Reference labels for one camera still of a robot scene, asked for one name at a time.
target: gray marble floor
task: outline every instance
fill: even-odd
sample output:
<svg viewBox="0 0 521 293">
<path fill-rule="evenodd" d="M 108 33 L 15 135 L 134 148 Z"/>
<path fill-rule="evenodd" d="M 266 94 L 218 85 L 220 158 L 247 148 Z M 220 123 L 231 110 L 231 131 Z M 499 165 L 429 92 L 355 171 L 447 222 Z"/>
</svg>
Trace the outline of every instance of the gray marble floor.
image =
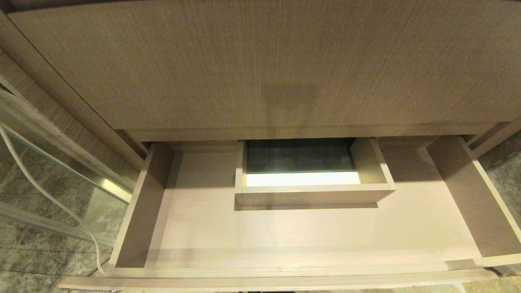
<svg viewBox="0 0 521 293">
<path fill-rule="evenodd" d="M 42 154 L 17 141 L 13 144 L 47 191 L 83 218 L 95 233 L 115 239 L 126 204 Z M 78 226 L 29 183 L 1 143 L 0 202 Z M 108 260 L 110 253 L 110 247 L 102 247 L 102 261 Z M 63 292 L 56 288 L 63 276 L 88 276 L 96 270 L 93 243 L 0 217 L 0 292 Z"/>
</svg>

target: floor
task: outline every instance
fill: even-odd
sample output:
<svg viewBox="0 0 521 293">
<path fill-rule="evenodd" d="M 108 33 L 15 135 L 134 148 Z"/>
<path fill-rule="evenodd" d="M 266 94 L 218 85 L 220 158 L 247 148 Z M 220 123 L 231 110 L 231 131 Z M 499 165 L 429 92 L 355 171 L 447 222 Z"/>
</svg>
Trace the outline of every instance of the floor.
<svg viewBox="0 0 521 293">
<path fill-rule="evenodd" d="M 55 165 L 17 145 L 37 180 L 65 201 L 83 217 L 103 218 L 98 230 L 105 235 L 117 233 L 124 209 L 103 211 L 104 217 L 89 212 L 99 206 L 92 188 L 75 180 Z M 480 158 L 514 218 L 521 226 L 521 132 Z M 75 225 L 74 220 L 50 205 L 32 188 L 17 170 L 13 160 L 0 144 L 0 202 L 38 212 L 42 216 Z M 111 248 L 103 248 L 107 260 Z M 498 267 L 504 278 L 463 284 L 408 287 L 396 289 L 350 290 L 349 293 L 481 293 L 521 292 L 521 266 Z M 88 276 L 96 272 L 95 249 L 90 242 L 31 228 L 0 217 L 0 291 L 1 292 L 67 292 L 56 288 L 64 275 Z"/>
<path fill-rule="evenodd" d="M 126 204 L 40 153 L 11 138 L 33 177 L 70 207 L 98 235 L 115 239 Z M 24 177 L 0 141 L 0 203 L 76 227 L 76 221 L 42 196 Z M 96 268 L 91 242 L 62 236 L 0 217 L 0 292 L 63 292 L 63 276 L 88 276 Z M 102 247 L 102 261 L 111 248 Z"/>
</svg>

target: cabinet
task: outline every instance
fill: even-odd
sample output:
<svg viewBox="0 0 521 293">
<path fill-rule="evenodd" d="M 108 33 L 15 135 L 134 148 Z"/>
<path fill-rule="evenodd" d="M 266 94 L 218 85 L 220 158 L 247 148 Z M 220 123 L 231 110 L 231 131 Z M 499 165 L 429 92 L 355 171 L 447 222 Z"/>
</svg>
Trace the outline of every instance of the cabinet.
<svg viewBox="0 0 521 293">
<path fill-rule="evenodd" d="M 147 278 L 152 287 L 156 278 L 267 278 L 264 288 L 275 290 L 272 277 L 325 285 L 333 276 L 427 274 L 434 282 L 518 262 L 519 228 L 461 137 L 382 141 L 381 150 L 396 190 L 377 208 L 235 211 L 237 151 L 176 154 L 156 143 L 112 277 Z"/>
</svg>

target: light wood surface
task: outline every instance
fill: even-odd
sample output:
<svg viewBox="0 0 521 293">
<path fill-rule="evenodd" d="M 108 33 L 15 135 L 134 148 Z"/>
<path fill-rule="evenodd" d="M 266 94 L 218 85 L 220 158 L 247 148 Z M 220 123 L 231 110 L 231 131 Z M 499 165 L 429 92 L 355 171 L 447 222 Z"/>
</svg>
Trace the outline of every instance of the light wood surface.
<svg viewBox="0 0 521 293">
<path fill-rule="evenodd" d="M 498 276 L 494 272 L 482 268 L 434 273 L 328 277 L 192 279 L 66 277 L 61 281 L 59 288 L 146 292 L 347 290 L 428 286 L 495 278 Z"/>
<path fill-rule="evenodd" d="M 181 153 L 230 153 L 237 149 L 237 140 L 169 141 Z"/>
<path fill-rule="evenodd" d="M 295 127 L 300 136 L 333 125 L 513 121 L 519 14 L 510 1 L 283 0 L 8 16 L 115 129 Z"/>
<path fill-rule="evenodd" d="M 0 49 L 0 120 L 45 150 L 57 148 L 86 167 L 134 187 L 138 171 L 57 103 Z"/>
<path fill-rule="evenodd" d="M 392 148 L 426 148 L 439 136 L 399 136 L 399 137 L 377 137 L 376 141 L 381 149 Z"/>
<path fill-rule="evenodd" d="M 10 80 L 13 88 L 9 90 L 15 95 L 17 92 L 32 104 L 32 106 L 42 113 L 48 115 L 54 121 L 63 121 L 65 116 L 73 116 L 80 124 L 92 134 L 103 141 L 105 145 L 123 158 L 135 170 L 133 181 L 138 177 L 146 150 L 137 153 L 133 150 L 117 133 L 104 121 L 98 113 L 76 92 L 53 66 L 38 52 L 27 38 L 20 32 L 7 15 L 0 11 L 0 47 L 3 51 L 21 68 L 25 74 L 12 71 L 5 64 L 0 66 L 0 74 L 4 78 L 13 77 L 16 81 Z M 59 104 L 68 112 L 59 114 L 55 104 Z M 82 131 L 75 130 L 78 141 L 81 138 L 91 140 Z M 91 151 L 94 155 L 103 153 L 103 148 Z"/>
<path fill-rule="evenodd" d="M 351 154 L 361 183 L 385 183 L 394 188 L 394 181 L 376 139 L 357 138 L 351 146 Z"/>
<path fill-rule="evenodd" d="M 519 228 L 461 137 L 428 147 L 483 257 L 521 253 Z"/>
<path fill-rule="evenodd" d="M 346 264 L 344 273 L 370 274 L 447 270 L 447 261 L 480 258 L 427 151 L 384 155 L 398 179 L 378 209 L 235 212 L 236 154 L 184 154 L 175 187 L 165 190 L 145 268 L 115 274 L 299 275 Z"/>
<path fill-rule="evenodd" d="M 357 138 L 351 154 L 362 184 L 247 186 L 247 147 L 239 142 L 235 167 L 235 210 L 298 210 L 378 207 L 396 187 L 374 138 Z"/>
<path fill-rule="evenodd" d="M 187 129 L 131 129 L 135 141 L 201 141 L 242 139 L 287 139 L 324 137 L 438 136 L 482 133 L 496 123 L 430 123 L 396 125 L 346 125 L 320 127 L 242 127 Z"/>
<path fill-rule="evenodd" d="M 463 139 L 467 142 L 468 145 L 471 145 L 478 141 L 478 144 L 480 144 L 481 141 L 485 141 L 490 138 L 490 133 L 495 133 L 496 129 L 501 129 L 505 125 L 508 125 L 509 122 L 500 122 L 494 126 L 492 126 L 490 129 L 487 129 L 486 131 L 483 131 L 482 133 L 479 133 L 477 135 L 463 135 Z"/>
<path fill-rule="evenodd" d="M 144 267 L 159 207 L 170 175 L 173 151 L 154 143 L 136 184 L 109 261 L 110 269 Z"/>
<path fill-rule="evenodd" d="M 521 116 L 510 123 L 501 123 L 470 145 L 472 156 L 480 157 L 510 136 L 521 131 Z"/>
<path fill-rule="evenodd" d="M 388 194 L 387 184 L 246 187 L 236 210 L 378 207 L 377 202 Z"/>
</svg>

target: white cable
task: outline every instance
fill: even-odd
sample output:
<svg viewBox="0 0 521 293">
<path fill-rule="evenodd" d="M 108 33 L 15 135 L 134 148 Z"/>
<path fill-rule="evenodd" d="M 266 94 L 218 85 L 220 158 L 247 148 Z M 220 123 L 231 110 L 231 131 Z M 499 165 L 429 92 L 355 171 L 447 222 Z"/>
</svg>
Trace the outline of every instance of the white cable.
<svg viewBox="0 0 521 293">
<path fill-rule="evenodd" d="M 87 225 L 81 220 L 80 217 L 78 217 L 73 211 L 71 211 L 68 207 L 63 205 L 61 202 L 59 202 L 56 198 L 54 198 L 52 195 L 50 195 L 43 187 L 34 180 L 34 178 L 31 176 L 31 173 L 27 170 L 25 165 L 23 164 L 22 160 L 18 156 L 18 153 L 16 152 L 15 148 L 13 147 L 13 144 L 11 143 L 11 140 L 7 133 L 5 132 L 5 129 L 2 124 L 0 124 L 0 132 L 2 134 L 2 137 L 4 138 L 5 144 L 7 145 L 7 148 L 9 149 L 9 152 L 15 158 L 16 163 L 18 164 L 18 167 L 22 170 L 23 174 L 27 177 L 27 179 L 36 187 L 36 189 L 41 192 L 45 197 L 47 197 L 50 201 L 52 201 L 55 205 L 59 206 L 62 210 L 66 211 L 71 217 L 73 217 L 78 223 L 80 223 L 81 226 L 89 233 L 92 240 L 94 240 L 94 245 L 96 246 L 96 262 L 98 270 L 101 274 L 105 275 L 105 271 L 103 271 L 101 267 L 101 253 L 100 253 L 100 246 L 97 243 L 96 237 L 94 234 L 90 231 L 89 228 L 87 228 Z"/>
</svg>

